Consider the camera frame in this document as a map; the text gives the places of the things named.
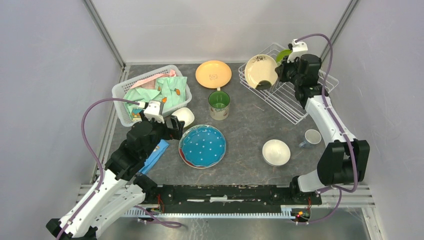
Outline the lime green plate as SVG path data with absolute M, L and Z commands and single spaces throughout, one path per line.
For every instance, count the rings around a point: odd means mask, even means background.
M 292 50 L 290 49 L 284 49 L 281 52 L 278 53 L 278 55 L 275 58 L 275 61 L 278 65 L 281 64 L 284 57 L 289 56 L 292 53 Z

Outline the cream floral plate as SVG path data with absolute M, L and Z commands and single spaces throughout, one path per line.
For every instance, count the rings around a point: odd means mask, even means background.
M 270 89 L 278 80 L 277 62 L 269 55 L 258 54 L 246 64 L 244 75 L 247 84 L 255 90 Z

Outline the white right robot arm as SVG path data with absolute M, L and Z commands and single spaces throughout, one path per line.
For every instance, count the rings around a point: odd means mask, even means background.
M 320 57 L 303 54 L 291 60 L 284 56 L 275 71 L 282 83 L 291 83 L 295 98 L 312 117 L 325 143 L 314 171 L 293 179 L 289 199 L 302 204 L 309 192 L 323 193 L 332 188 L 348 193 L 357 190 L 364 179 L 370 145 L 359 140 L 344 125 L 333 108 L 325 83 L 319 83 Z

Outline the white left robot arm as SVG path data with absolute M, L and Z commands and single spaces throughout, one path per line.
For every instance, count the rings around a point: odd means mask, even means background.
M 154 119 L 135 123 L 104 166 L 103 175 L 78 204 L 62 218 L 52 218 L 47 230 L 58 240 L 95 240 L 100 227 L 144 202 L 153 203 L 158 185 L 139 171 L 161 140 L 180 140 L 185 122 L 176 116 L 163 123 Z

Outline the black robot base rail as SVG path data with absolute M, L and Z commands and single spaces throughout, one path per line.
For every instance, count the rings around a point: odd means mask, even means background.
M 315 192 L 290 185 L 158 185 L 146 175 L 134 184 L 146 194 L 143 204 L 160 204 L 166 214 L 271 214 L 282 206 L 321 205 Z

